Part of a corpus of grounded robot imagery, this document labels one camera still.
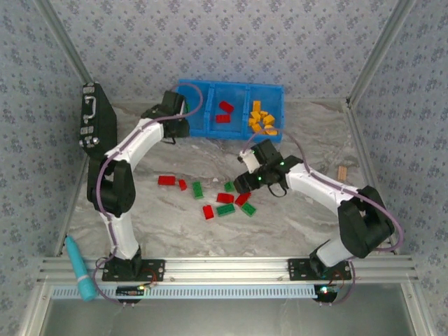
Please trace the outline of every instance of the blue bin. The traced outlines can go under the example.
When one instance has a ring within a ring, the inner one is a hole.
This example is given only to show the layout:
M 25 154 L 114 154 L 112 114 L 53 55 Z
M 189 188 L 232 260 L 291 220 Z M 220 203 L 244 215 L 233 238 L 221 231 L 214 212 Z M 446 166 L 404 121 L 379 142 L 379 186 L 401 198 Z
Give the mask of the blue bin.
M 253 134 L 248 122 L 254 100 L 260 100 L 262 111 L 268 112 L 275 118 L 275 127 L 280 129 L 285 127 L 284 89 L 281 86 L 187 79 L 179 82 L 197 85 L 204 96 L 204 103 L 199 112 L 187 118 L 192 137 L 249 139 Z M 181 86 L 178 87 L 177 92 L 186 97 L 191 109 L 196 107 L 199 102 L 196 90 L 192 87 Z M 216 122 L 217 115 L 226 114 L 219 108 L 219 103 L 222 101 L 234 106 L 234 111 L 230 114 L 230 123 Z M 254 141 L 270 139 L 273 142 L 280 142 L 282 136 L 282 133 L 276 136 L 259 135 Z

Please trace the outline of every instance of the marble surface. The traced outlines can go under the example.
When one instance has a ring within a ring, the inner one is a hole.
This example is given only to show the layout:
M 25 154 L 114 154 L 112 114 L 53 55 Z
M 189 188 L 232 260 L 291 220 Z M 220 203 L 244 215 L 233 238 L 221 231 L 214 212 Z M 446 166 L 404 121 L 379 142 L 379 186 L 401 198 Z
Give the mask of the marble surface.
M 116 109 L 119 139 L 136 125 L 150 105 L 127 104 Z M 286 103 L 287 129 L 302 143 L 310 165 L 331 178 L 337 166 L 348 167 L 348 184 L 363 186 L 356 149 L 343 113 L 311 103 Z M 244 172 L 237 161 L 243 141 L 189 138 L 177 145 L 156 144 L 134 171 L 136 202 L 132 208 L 134 233 L 144 256 L 302 256 L 338 233 L 336 216 L 329 210 L 290 191 L 275 198 L 267 188 L 250 200 L 257 213 L 249 218 L 240 209 L 222 218 L 204 220 L 202 206 L 217 205 L 224 183 Z M 283 156 L 300 156 L 287 136 Z M 189 188 L 160 187 L 161 174 L 185 179 Z M 191 183 L 201 181 L 204 199 L 193 198 Z M 85 196 L 82 184 L 69 234 L 84 256 L 109 251 L 106 228 Z

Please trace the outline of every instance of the red lego brick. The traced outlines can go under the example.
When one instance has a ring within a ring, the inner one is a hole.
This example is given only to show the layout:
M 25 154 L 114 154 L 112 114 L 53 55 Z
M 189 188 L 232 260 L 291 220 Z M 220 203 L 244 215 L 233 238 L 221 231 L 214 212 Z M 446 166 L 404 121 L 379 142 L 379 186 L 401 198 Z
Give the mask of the red lego brick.
M 231 113 L 235 109 L 232 105 L 230 105 L 224 100 L 221 103 L 219 103 L 219 108 L 227 113 Z
M 187 183 L 185 182 L 185 180 L 179 180 L 179 187 L 181 187 L 182 191 L 187 189 Z
M 159 176 L 159 186 L 174 186 L 176 184 L 175 176 Z
M 211 205 L 203 206 L 202 210 L 204 212 L 205 219 L 210 219 L 215 216 L 215 215 L 213 215 L 213 208 L 211 207 Z
M 216 122 L 218 124 L 230 123 L 230 114 L 218 114 L 216 116 Z
M 250 192 L 247 192 L 246 194 L 241 194 L 240 196 L 238 196 L 237 200 L 235 201 L 235 204 L 238 207 L 242 207 L 244 205 L 244 203 L 247 202 L 247 200 L 249 199 L 249 197 L 252 194 Z
M 218 197 L 216 198 L 217 202 L 220 203 L 233 203 L 233 200 L 235 199 L 235 197 L 232 194 L 226 194 L 224 192 L 220 192 L 218 193 Z

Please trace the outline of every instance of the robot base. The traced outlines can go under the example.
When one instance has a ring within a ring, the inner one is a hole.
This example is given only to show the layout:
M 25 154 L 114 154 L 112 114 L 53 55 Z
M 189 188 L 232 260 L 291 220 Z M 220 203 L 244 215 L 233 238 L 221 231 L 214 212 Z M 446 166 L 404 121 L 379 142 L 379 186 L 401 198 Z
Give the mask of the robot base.
M 102 281 L 135 281 L 157 282 L 163 281 L 165 260 L 141 259 L 141 249 L 131 260 L 113 258 L 104 265 Z
M 288 259 L 289 279 L 291 281 L 314 281 L 314 280 L 342 280 L 351 279 L 351 270 L 347 261 L 342 261 L 333 267 L 329 267 L 322 275 L 318 275 L 311 266 L 309 258 Z

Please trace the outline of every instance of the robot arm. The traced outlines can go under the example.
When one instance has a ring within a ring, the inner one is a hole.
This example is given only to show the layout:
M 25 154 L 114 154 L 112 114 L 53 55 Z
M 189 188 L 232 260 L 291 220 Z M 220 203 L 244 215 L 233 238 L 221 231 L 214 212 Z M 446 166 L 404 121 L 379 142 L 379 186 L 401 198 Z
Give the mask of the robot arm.
M 248 168 L 246 173 L 234 181 L 239 193 L 248 193 L 263 185 L 271 190 L 271 186 L 278 183 L 285 194 L 287 189 L 300 191 L 338 216 L 339 236 L 325 242 L 309 256 L 311 268 L 318 275 L 353 256 L 365 258 L 395 230 L 382 212 L 347 193 L 360 194 L 384 207 L 374 188 L 366 186 L 360 190 L 311 170 L 313 175 L 331 181 L 340 189 L 330 187 L 313 177 L 301 159 L 294 156 L 283 159 L 269 139 L 241 152 L 238 160 Z
M 132 172 L 146 152 L 163 138 L 189 135 L 189 126 L 185 119 L 149 123 L 159 117 L 182 114 L 184 104 L 185 99 L 180 94 L 165 92 L 162 103 L 147 110 L 141 116 L 137 126 L 121 143 L 108 150 L 103 156 L 90 157 L 87 199 L 98 211 L 97 179 L 105 161 L 113 158 L 106 168 L 105 175 L 109 177 L 101 177 L 101 203 L 108 216 L 102 213 L 100 216 L 106 225 L 110 225 L 108 234 L 111 241 L 111 253 L 116 249 L 114 258 L 132 260 L 131 265 L 138 265 L 135 258 L 141 257 L 130 215 L 136 195 Z

